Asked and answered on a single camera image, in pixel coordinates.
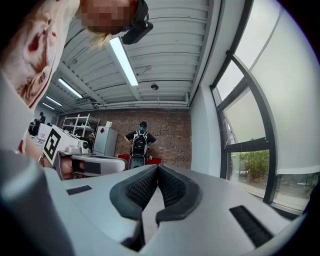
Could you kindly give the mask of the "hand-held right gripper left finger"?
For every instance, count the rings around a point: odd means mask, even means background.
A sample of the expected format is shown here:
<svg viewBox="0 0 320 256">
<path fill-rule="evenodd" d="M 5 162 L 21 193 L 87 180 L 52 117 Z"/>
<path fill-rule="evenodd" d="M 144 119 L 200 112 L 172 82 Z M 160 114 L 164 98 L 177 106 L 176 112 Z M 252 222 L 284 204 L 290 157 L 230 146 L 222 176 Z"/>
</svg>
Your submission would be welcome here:
<svg viewBox="0 0 320 256">
<path fill-rule="evenodd" d="M 57 180 L 57 212 L 75 256 L 149 256 L 143 207 L 158 185 L 158 167 Z"/>
</svg>

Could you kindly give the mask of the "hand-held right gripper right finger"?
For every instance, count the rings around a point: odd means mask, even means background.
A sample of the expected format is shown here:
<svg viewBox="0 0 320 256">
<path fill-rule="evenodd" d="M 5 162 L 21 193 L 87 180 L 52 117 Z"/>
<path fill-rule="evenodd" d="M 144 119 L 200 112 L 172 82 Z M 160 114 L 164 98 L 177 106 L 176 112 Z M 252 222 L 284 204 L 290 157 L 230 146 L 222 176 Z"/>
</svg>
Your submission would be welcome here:
<svg viewBox="0 0 320 256">
<path fill-rule="evenodd" d="M 244 206 L 273 236 L 291 223 L 225 179 L 173 165 L 167 167 L 195 181 L 202 198 L 185 219 L 159 224 L 142 248 L 145 256 L 240 256 L 254 250 L 254 244 L 230 212 L 238 206 Z"/>
</svg>

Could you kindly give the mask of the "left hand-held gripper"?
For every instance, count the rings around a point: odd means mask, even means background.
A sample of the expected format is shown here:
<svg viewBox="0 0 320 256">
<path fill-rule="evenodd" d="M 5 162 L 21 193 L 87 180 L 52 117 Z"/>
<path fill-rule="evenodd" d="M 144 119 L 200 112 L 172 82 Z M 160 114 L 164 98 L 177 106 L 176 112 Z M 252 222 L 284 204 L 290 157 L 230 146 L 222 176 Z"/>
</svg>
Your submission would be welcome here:
<svg viewBox="0 0 320 256">
<path fill-rule="evenodd" d="M 57 171 L 61 180 L 62 157 L 71 156 L 73 175 L 81 177 L 98 177 L 120 173 L 127 169 L 127 162 L 122 158 L 89 154 L 89 144 L 76 136 L 53 125 L 46 134 L 43 154 Z"/>
</svg>

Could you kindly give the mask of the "person's left hand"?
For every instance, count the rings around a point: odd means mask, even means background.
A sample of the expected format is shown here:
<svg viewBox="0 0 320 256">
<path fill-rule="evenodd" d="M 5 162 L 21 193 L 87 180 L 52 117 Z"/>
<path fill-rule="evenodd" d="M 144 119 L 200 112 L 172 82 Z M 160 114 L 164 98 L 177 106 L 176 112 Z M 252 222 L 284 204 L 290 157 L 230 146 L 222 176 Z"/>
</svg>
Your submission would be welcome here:
<svg viewBox="0 0 320 256">
<path fill-rule="evenodd" d="M 61 171 L 64 180 L 70 180 L 73 178 L 73 159 L 69 157 L 63 157 L 61 159 Z"/>
</svg>

